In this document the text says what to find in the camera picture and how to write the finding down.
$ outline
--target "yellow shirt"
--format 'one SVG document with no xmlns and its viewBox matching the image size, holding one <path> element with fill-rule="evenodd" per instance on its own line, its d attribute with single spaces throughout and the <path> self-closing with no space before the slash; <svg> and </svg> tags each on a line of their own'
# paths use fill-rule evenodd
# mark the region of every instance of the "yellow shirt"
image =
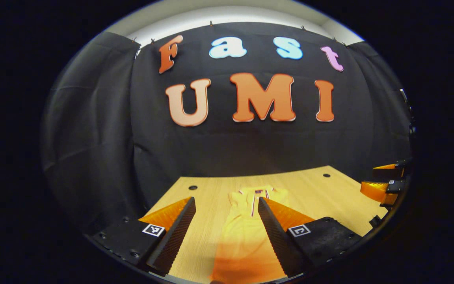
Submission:
<svg viewBox="0 0 454 284">
<path fill-rule="evenodd" d="M 222 228 L 211 280 L 250 284 L 286 276 L 257 211 L 260 196 L 288 206 L 288 192 L 271 186 L 229 193 L 231 209 Z"/>
</svg>

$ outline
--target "black backdrop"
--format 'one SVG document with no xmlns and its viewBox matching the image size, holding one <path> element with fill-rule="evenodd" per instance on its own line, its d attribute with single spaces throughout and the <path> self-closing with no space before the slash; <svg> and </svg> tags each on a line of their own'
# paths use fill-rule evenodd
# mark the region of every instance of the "black backdrop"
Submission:
<svg viewBox="0 0 454 284">
<path fill-rule="evenodd" d="M 52 87 L 43 119 L 43 168 L 50 187 L 80 229 L 94 234 L 124 216 L 151 208 L 180 176 L 250 176 L 331 165 L 362 181 L 371 169 L 409 157 L 409 113 L 402 85 L 367 43 L 350 48 L 319 34 L 267 23 L 227 23 L 179 33 L 173 68 L 159 74 L 161 46 L 178 34 L 139 48 L 104 32 L 65 68 Z M 241 58 L 213 59 L 211 42 L 243 40 Z M 276 52 L 276 36 L 296 39 L 299 60 Z M 344 67 L 330 66 L 329 46 Z M 255 119 L 238 123 L 236 86 L 230 76 L 254 74 L 265 88 L 288 74 L 292 122 Z M 208 78 L 207 119 L 182 127 L 169 115 L 166 88 Z M 332 122 L 315 115 L 315 80 L 332 82 Z M 195 111 L 187 87 L 184 110 Z"/>
<path fill-rule="evenodd" d="M 0 282 L 144 281 L 67 221 L 38 154 L 44 94 L 59 72 L 89 39 L 141 5 L 0 2 Z M 316 282 L 454 282 L 454 3 L 313 7 L 358 32 L 393 67 L 424 146 L 403 212 L 360 257 Z"/>
</svg>

